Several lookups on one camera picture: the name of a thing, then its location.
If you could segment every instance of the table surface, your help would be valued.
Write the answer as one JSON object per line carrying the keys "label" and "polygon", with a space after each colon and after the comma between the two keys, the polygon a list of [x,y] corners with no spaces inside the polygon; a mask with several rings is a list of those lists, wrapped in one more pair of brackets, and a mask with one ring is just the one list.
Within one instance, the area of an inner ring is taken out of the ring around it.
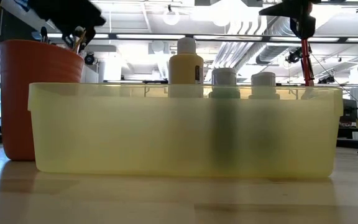
{"label": "table surface", "polygon": [[358,155],[328,179],[186,179],[47,174],[0,147],[0,223],[358,224]]}

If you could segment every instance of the translucent yellow plastic bin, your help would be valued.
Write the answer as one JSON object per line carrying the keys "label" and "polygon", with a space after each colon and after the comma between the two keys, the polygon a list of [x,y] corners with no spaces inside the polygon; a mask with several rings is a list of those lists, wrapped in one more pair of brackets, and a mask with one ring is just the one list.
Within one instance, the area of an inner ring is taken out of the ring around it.
{"label": "translucent yellow plastic bin", "polygon": [[208,85],[30,85],[45,172],[327,177],[342,90]]}

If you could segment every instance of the orange container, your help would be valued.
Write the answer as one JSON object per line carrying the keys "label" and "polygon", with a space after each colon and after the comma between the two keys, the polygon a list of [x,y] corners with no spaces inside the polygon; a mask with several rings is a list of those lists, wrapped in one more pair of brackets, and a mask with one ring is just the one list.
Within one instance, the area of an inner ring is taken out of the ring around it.
{"label": "orange container", "polygon": [[2,143],[15,161],[32,161],[34,142],[27,110],[29,84],[35,82],[79,83],[83,59],[61,47],[28,40],[0,44]]}

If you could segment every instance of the yellow bottle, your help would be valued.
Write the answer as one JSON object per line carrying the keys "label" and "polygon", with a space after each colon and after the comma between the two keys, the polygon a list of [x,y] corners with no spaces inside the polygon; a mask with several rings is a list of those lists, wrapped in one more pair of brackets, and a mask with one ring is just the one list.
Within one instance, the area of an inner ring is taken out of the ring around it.
{"label": "yellow bottle", "polygon": [[178,40],[178,54],[169,60],[169,84],[203,84],[204,60],[196,55],[196,40]]}

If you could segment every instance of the plastic bin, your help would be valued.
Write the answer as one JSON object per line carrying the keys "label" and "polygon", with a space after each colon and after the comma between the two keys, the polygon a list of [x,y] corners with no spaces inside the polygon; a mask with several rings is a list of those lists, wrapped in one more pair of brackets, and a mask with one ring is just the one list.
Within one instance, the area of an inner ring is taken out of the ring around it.
{"label": "plastic bin", "polygon": [[342,90],[33,83],[29,110],[45,172],[320,178]]}

